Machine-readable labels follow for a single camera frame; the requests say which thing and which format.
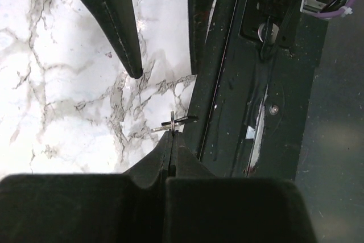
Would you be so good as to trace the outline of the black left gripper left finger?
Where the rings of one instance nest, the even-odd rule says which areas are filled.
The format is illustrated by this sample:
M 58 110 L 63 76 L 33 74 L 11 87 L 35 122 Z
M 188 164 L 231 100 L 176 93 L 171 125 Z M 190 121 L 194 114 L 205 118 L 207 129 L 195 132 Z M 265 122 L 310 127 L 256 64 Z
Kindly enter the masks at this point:
M 122 174 L 1 180 L 2 242 L 161 242 L 173 135 Z

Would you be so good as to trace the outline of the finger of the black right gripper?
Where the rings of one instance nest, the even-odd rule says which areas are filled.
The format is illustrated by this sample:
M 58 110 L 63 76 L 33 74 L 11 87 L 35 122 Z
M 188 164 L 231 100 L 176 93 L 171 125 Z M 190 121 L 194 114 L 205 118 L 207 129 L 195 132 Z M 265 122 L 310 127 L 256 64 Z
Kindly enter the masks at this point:
M 210 13 L 214 0 L 188 0 L 188 34 L 191 73 L 198 74 L 200 69 Z
M 132 0 L 80 0 L 96 19 L 128 75 L 143 75 Z

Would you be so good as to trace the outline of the silver key with black tag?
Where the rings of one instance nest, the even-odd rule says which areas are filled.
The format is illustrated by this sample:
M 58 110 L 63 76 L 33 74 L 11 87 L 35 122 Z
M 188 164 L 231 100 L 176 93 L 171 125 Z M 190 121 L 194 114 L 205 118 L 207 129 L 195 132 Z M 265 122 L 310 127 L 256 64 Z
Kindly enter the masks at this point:
M 175 132 L 176 128 L 181 126 L 182 123 L 175 120 L 175 112 L 170 112 L 170 121 L 163 122 L 159 127 L 151 129 L 152 133 L 160 132 L 160 131 L 172 131 Z

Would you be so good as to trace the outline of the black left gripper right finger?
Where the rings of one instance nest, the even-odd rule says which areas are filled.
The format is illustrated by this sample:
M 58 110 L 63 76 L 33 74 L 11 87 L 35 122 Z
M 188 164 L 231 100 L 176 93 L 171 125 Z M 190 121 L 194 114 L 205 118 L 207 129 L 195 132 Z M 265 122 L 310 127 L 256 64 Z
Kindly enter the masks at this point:
M 217 178 L 167 132 L 167 242 L 316 242 L 304 200 L 290 181 Z

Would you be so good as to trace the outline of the black white key tag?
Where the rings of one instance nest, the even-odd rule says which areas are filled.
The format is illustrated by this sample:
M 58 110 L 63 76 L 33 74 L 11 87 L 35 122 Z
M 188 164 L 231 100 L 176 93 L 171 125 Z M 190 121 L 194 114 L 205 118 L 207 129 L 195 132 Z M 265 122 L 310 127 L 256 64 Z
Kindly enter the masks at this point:
M 175 126 L 181 126 L 181 125 L 185 125 L 188 123 L 192 123 L 192 122 L 197 122 L 198 121 L 198 117 L 197 116 L 185 116 L 185 117 L 181 117 L 181 118 L 175 118 L 174 116 L 173 118 L 173 122 L 170 120 L 168 122 L 162 122 L 161 125 L 162 126 L 169 126 L 171 127 L 172 124 L 174 124 Z

